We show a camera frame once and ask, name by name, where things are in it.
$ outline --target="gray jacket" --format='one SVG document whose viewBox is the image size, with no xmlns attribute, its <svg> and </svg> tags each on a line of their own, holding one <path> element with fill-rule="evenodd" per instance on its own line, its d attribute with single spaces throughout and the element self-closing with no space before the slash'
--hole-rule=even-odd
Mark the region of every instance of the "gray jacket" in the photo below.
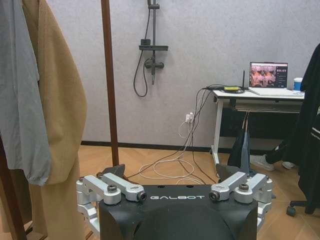
<svg viewBox="0 0 320 240">
<path fill-rule="evenodd" d="M 0 0 L 0 134 L 9 169 L 44 185 L 51 154 L 38 68 L 20 0 Z"/>
</svg>

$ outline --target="black jacket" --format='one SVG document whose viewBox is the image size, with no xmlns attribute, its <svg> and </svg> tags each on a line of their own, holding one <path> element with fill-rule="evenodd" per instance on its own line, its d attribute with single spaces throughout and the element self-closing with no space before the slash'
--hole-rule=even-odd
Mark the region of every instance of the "black jacket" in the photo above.
<svg viewBox="0 0 320 240">
<path fill-rule="evenodd" d="M 283 161 L 297 165 L 307 157 L 310 132 L 315 123 L 320 104 L 320 44 L 315 48 L 304 74 L 301 91 L 305 91 L 299 118 L 288 141 Z"/>
<path fill-rule="evenodd" d="M 306 158 L 300 164 L 299 173 L 299 187 L 305 195 L 306 207 L 314 209 L 320 204 L 320 114 L 309 133 Z"/>
</svg>

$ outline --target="white sneaker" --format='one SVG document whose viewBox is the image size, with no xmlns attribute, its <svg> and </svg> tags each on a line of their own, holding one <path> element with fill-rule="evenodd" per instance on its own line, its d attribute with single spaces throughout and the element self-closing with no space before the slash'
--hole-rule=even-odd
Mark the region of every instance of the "white sneaker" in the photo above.
<svg viewBox="0 0 320 240">
<path fill-rule="evenodd" d="M 284 162 L 282 163 L 282 166 L 283 166 L 284 168 L 290 170 L 290 169 L 292 169 L 293 167 L 295 167 L 296 165 L 295 165 L 294 163 L 292 163 L 292 162 L 284 161 Z"/>
<path fill-rule="evenodd" d="M 266 155 L 250 155 L 250 163 L 257 167 L 264 168 L 267 171 L 275 170 L 275 166 L 273 164 L 267 163 Z"/>
</svg>

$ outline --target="blue cup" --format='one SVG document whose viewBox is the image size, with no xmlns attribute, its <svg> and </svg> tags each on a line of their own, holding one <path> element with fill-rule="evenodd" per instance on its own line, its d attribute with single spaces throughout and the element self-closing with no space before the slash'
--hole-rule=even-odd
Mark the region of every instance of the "blue cup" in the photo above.
<svg viewBox="0 0 320 240">
<path fill-rule="evenodd" d="M 293 90 L 300 92 L 302 77 L 296 77 L 293 81 L 294 81 Z"/>
</svg>

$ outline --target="laptop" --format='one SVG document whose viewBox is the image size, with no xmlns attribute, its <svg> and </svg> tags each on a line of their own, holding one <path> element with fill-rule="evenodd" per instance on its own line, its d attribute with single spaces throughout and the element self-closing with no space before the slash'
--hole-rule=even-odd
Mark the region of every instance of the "laptop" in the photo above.
<svg viewBox="0 0 320 240">
<path fill-rule="evenodd" d="M 260 96 L 302 97 L 287 89 L 288 63 L 250 62 L 249 90 Z"/>
</svg>

